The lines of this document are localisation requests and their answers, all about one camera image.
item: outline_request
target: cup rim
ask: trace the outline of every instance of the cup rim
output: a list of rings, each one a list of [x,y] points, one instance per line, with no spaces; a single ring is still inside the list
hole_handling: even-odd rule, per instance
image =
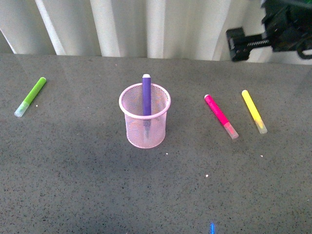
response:
[[[168,111],[170,105],[171,105],[171,98],[170,98],[170,95],[169,95],[169,93],[168,93],[167,90],[165,90],[165,89],[164,89],[163,87],[161,87],[160,85],[154,84],[154,83],[151,83],[151,85],[152,85],[152,86],[155,86],[155,87],[158,87],[158,88],[160,88],[162,91],[164,91],[164,93],[167,95],[167,98],[168,98],[166,107],[165,107],[162,111],[160,111],[160,112],[158,112],[158,113],[156,113],[156,114],[154,114],[154,115],[150,115],[150,116],[138,116],[138,115],[135,115],[135,114],[130,113],[129,111],[127,111],[127,110],[123,107],[121,101],[122,101],[122,98],[123,98],[124,94],[125,94],[129,89],[132,89],[132,88],[134,88],[134,87],[136,87],[136,86],[140,86],[140,85],[142,85],[142,83],[133,84],[133,85],[129,86],[128,88],[126,88],[126,89],[121,93],[121,95],[120,95],[120,97],[119,97],[119,106],[120,106],[121,110],[123,111],[123,113],[124,113],[125,115],[127,115],[127,116],[132,117],[132,118],[142,119],[142,120],[157,118],[157,117],[163,115],[164,113],[166,113],[166,112]]]

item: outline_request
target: yellow marker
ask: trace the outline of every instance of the yellow marker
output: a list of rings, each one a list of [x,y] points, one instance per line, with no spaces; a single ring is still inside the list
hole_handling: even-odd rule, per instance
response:
[[[260,116],[257,108],[255,107],[254,102],[253,102],[252,98],[250,97],[248,91],[244,90],[242,92],[242,96],[243,96],[243,98],[244,98],[244,100],[245,100],[245,102],[246,102],[246,104],[248,106],[248,109],[249,109],[250,113],[253,116],[253,119],[254,119],[254,121],[255,121],[258,129],[259,129],[259,132],[261,134],[267,133],[268,130],[265,127],[265,125],[264,125],[264,123],[263,123],[263,121],[261,119],[261,116]]]

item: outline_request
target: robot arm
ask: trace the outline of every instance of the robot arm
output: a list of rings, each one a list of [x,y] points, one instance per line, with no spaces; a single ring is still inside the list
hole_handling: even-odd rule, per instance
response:
[[[297,51],[302,59],[312,59],[303,53],[312,49],[312,0],[265,0],[262,7],[264,33],[246,37],[243,28],[227,30],[232,61],[247,60],[252,49],[264,46],[271,46],[273,52]]]

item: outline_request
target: mesh pencil cup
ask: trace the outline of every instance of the mesh pencil cup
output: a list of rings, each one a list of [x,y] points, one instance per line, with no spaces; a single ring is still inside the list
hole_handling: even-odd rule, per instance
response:
[[[127,138],[142,149],[159,145],[166,135],[166,116],[171,104],[169,93],[157,84],[151,84],[150,116],[143,115],[142,83],[126,88],[119,97],[119,106],[125,114]]]

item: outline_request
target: green marker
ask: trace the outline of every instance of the green marker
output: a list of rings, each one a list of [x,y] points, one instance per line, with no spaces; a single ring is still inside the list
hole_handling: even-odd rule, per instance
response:
[[[47,82],[46,78],[41,77],[37,84],[33,87],[33,89],[29,92],[27,97],[24,99],[24,101],[21,103],[21,105],[18,107],[18,109],[14,112],[14,115],[16,117],[22,117],[31,102],[34,100],[34,98],[37,96],[39,91],[42,89],[44,84]]]

